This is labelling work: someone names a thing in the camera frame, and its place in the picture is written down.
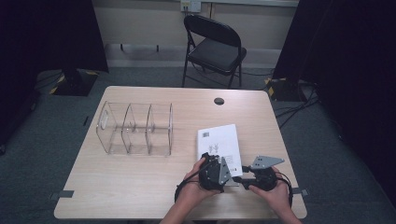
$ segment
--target clear acrylic box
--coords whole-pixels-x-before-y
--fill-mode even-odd
[[[108,154],[169,156],[172,105],[105,102],[96,133]]]

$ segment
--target chair backrest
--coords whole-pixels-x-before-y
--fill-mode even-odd
[[[188,15],[184,18],[184,26],[189,35],[193,32],[226,45],[241,47],[238,33],[229,25],[199,15]]]

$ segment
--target power outlet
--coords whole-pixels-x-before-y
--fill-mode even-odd
[[[180,1],[180,11],[191,11],[191,1],[181,0]]]
[[[201,2],[191,1],[190,12],[201,12]]]

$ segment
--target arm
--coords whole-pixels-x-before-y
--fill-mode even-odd
[[[249,186],[249,189],[268,202],[271,209],[285,224],[301,224],[302,222],[294,215],[289,205],[288,186],[283,181],[277,181],[277,185],[270,191],[264,191],[254,186]]]
[[[199,171],[200,166],[204,163],[205,158],[201,158],[194,164],[192,170],[184,176],[184,179]],[[199,177],[193,177],[178,195],[176,202],[169,209],[166,216],[161,221],[162,224],[177,224],[181,223],[189,212],[201,203],[204,199],[219,194],[218,190],[202,189],[199,185]]]

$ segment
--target folding chair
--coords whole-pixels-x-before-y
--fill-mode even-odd
[[[241,39],[236,31],[226,24],[198,15],[186,16],[184,26],[187,30],[188,44],[186,60],[184,62],[182,87],[185,85],[186,77],[201,82],[186,74],[188,62],[202,66],[204,71],[207,68],[226,77],[230,77],[228,85],[220,83],[228,89],[231,88],[233,77],[237,76],[239,77],[239,87],[241,87],[241,65],[247,55],[247,50],[242,48]],[[205,39],[198,45],[195,45],[192,34],[200,35]],[[238,67],[239,76],[235,74]]]

